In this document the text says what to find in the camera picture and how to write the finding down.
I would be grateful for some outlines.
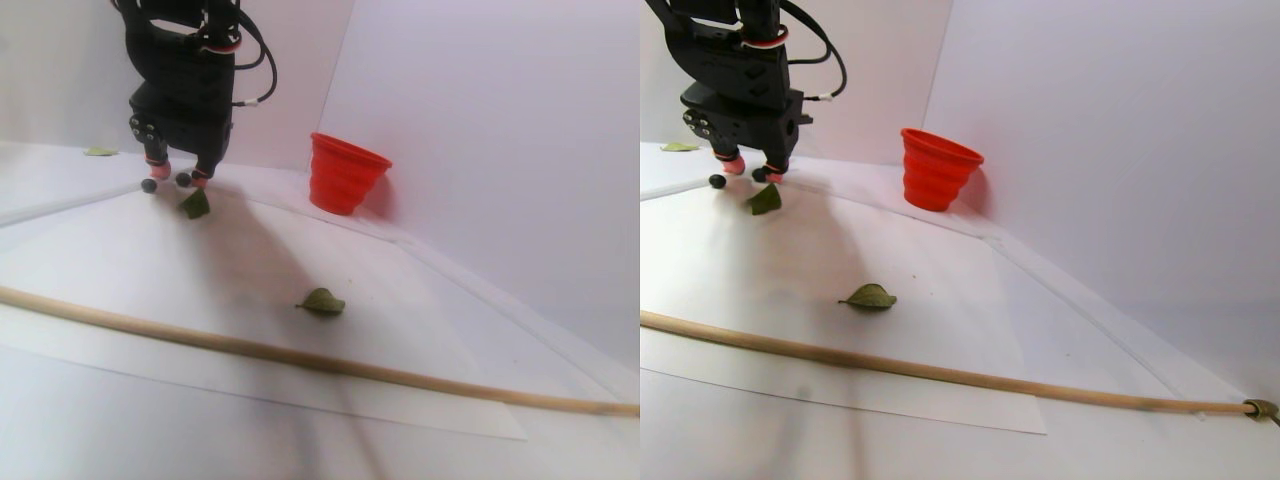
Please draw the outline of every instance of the dried leaf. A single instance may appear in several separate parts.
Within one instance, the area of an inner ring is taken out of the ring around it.
[[[763,215],[773,210],[782,207],[782,195],[778,193],[778,186],[769,183],[768,187],[756,193],[754,197],[746,200],[746,205],[751,207],[751,215]]]
[[[115,154],[119,154],[119,152],[120,152],[119,150],[114,150],[114,148],[90,147],[88,150],[84,151],[84,155],[87,155],[87,156],[111,156],[111,155],[115,155]]]
[[[868,283],[859,287],[854,294],[849,296],[849,300],[841,300],[840,303],[855,307],[888,308],[897,303],[897,297],[888,294],[879,284]]]
[[[294,305],[296,308],[307,308],[320,315],[338,315],[347,308],[347,302],[338,300],[328,288],[316,288],[307,294],[307,300]]]
[[[192,193],[178,207],[187,212],[188,219],[198,219],[209,214],[209,197],[205,195],[204,188],[196,188],[196,193]]]
[[[662,147],[662,151],[694,151],[698,148],[699,147],[696,145],[667,143]]]

